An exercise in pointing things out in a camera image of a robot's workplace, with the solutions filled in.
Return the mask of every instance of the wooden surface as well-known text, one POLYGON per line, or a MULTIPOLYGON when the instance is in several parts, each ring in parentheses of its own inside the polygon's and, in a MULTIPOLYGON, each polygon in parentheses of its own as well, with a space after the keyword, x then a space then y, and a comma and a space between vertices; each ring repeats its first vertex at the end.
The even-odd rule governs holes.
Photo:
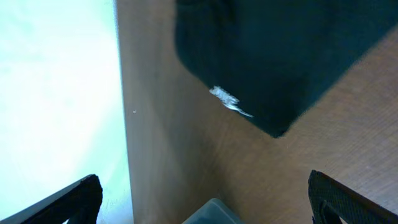
POLYGON ((312 169, 398 213, 398 29, 272 139, 181 66, 172 0, 118 14, 135 223, 181 223, 212 197, 246 223, 311 223, 312 169))

